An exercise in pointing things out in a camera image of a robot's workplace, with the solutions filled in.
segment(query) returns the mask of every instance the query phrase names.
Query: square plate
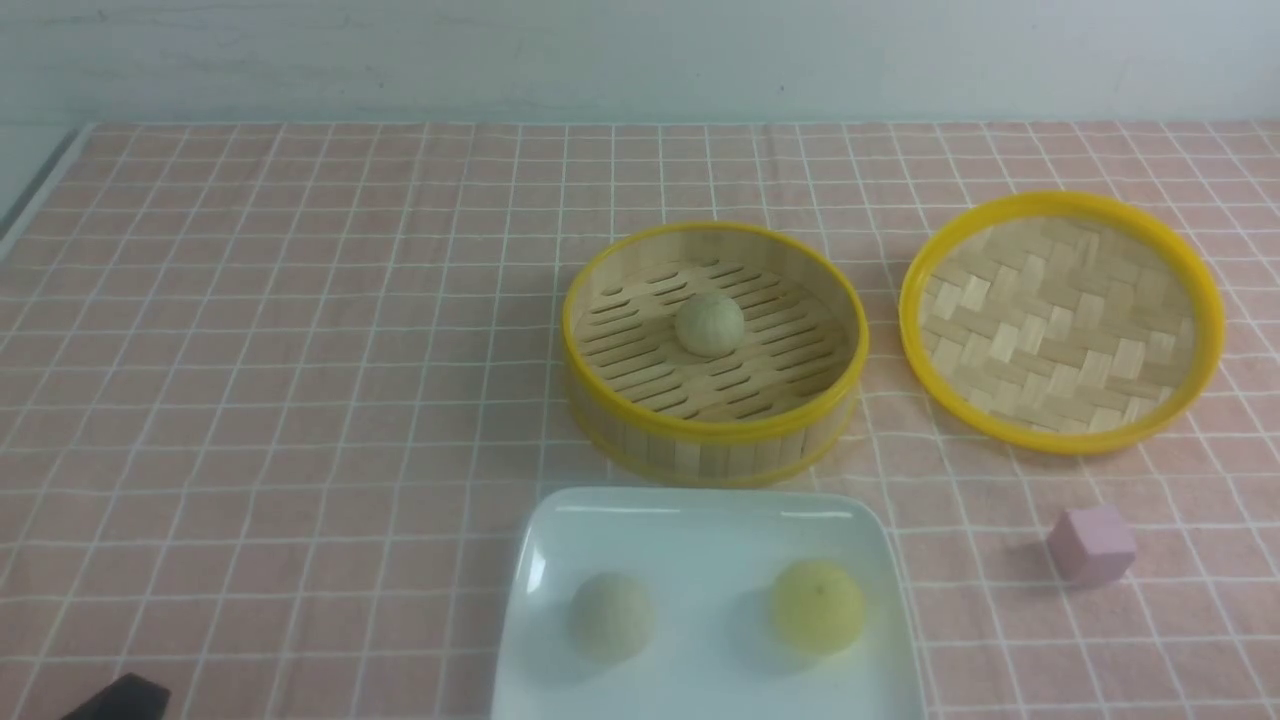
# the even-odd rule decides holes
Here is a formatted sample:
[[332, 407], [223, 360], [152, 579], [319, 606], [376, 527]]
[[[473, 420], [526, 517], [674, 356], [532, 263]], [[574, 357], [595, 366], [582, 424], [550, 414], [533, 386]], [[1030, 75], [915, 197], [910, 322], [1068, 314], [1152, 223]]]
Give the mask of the square plate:
[[[840, 562], [867, 597], [847, 651], [804, 661], [773, 637], [768, 592], [796, 560]], [[613, 667], [567, 632], [579, 585], [643, 582], [657, 615], [645, 650]], [[859, 717], [923, 720], [902, 587], [884, 528], [838, 496], [575, 488], [545, 498], [507, 605], [493, 720]]]

